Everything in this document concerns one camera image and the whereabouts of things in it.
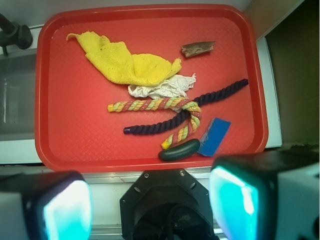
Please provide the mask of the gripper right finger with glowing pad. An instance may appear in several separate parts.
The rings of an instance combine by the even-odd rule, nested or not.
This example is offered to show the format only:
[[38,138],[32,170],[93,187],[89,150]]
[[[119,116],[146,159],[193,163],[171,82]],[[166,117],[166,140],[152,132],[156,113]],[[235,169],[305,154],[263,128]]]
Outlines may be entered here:
[[213,216],[229,240],[317,240],[320,156],[309,150],[224,155],[209,175]]

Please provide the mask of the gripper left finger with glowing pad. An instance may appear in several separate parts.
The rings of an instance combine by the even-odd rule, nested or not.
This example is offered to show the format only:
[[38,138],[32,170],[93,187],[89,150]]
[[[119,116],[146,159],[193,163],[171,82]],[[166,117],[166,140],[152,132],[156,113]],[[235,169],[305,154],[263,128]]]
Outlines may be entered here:
[[0,177],[2,240],[87,240],[92,221],[91,188],[76,171]]

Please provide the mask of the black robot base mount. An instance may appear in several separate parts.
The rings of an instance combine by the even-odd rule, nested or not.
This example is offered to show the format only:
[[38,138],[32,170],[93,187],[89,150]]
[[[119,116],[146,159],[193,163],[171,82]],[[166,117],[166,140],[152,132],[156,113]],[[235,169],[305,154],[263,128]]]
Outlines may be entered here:
[[119,200],[125,240],[217,240],[209,191],[183,169],[145,171]]

